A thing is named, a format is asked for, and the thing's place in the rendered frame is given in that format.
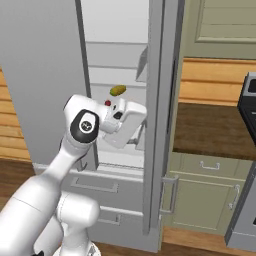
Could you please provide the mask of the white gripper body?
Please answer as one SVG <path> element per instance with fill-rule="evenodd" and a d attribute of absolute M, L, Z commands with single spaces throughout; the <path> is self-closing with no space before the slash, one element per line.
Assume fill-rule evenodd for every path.
<path fill-rule="evenodd" d="M 103 122 L 103 139 L 117 149 L 124 148 L 146 116 L 144 105 L 118 99 Z"/>

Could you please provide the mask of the narrow grey fridge door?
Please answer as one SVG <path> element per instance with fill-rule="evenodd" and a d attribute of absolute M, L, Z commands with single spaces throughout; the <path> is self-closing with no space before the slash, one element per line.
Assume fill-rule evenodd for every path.
<path fill-rule="evenodd" d="M 143 233 L 158 226 L 168 164 L 185 0 L 150 0 Z"/>

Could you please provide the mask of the grey fridge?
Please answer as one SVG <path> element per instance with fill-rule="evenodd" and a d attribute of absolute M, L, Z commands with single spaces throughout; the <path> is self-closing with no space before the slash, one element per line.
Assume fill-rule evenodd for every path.
<path fill-rule="evenodd" d="M 91 89 L 86 97 L 101 105 L 106 100 L 113 105 L 122 98 L 146 107 L 149 4 L 150 0 L 81 0 Z M 112 96 L 110 89 L 116 85 L 125 85 L 126 91 Z M 131 137 L 140 143 L 122 149 L 108 144 L 101 131 L 87 155 L 71 170 L 128 174 L 143 180 L 146 128 L 141 133 L 141 125 Z M 32 162 L 32 176 L 43 173 L 50 164 Z M 171 192 L 172 185 L 163 183 L 160 210 L 169 209 Z M 160 214 L 158 219 L 160 235 L 164 216 Z"/>

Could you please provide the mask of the wide grey fridge door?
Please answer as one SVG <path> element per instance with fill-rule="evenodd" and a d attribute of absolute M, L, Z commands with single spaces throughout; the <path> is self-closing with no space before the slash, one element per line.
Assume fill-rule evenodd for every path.
<path fill-rule="evenodd" d="M 30 158 L 48 165 L 66 102 L 91 95 L 81 0 L 0 0 L 0 66 Z"/>

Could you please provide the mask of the yellow-green oval fruit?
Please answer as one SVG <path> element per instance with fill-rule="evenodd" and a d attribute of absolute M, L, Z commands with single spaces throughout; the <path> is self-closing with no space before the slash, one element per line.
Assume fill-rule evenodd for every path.
<path fill-rule="evenodd" d="M 116 85 L 110 89 L 110 94 L 112 96 L 119 96 L 126 91 L 125 85 Z"/>

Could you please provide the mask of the green base cupboard door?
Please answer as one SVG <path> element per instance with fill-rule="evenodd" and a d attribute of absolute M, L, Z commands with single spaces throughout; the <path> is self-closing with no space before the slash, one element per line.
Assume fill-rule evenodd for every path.
<path fill-rule="evenodd" d="M 207 175 L 170 171 L 179 176 L 175 211 L 164 217 L 164 225 L 173 228 L 224 235 L 234 213 L 228 203 L 233 200 L 233 186 L 242 191 L 245 181 Z"/>

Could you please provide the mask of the green cabinet drawer front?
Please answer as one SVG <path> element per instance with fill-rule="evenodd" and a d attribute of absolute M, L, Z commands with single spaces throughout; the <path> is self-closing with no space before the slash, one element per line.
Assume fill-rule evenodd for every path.
<path fill-rule="evenodd" d="M 241 180 L 247 178 L 251 165 L 250 160 L 176 152 L 170 160 L 171 171 Z"/>

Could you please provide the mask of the grey and black stove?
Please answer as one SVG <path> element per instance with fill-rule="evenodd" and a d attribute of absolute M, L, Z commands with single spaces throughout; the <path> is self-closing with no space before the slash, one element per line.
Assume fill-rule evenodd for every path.
<path fill-rule="evenodd" d="M 237 108 L 256 147 L 256 72 L 245 76 Z M 256 252 L 256 160 L 250 167 L 224 240 L 228 248 Z"/>

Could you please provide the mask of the green wall cupboard door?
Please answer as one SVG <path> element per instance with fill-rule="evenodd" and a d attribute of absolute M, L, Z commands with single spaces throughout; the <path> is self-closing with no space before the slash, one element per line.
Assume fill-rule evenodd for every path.
<path fill-rule="evenodd" d="M 256 0 L 186 0 L 185 56 L 256 60 Z"/>

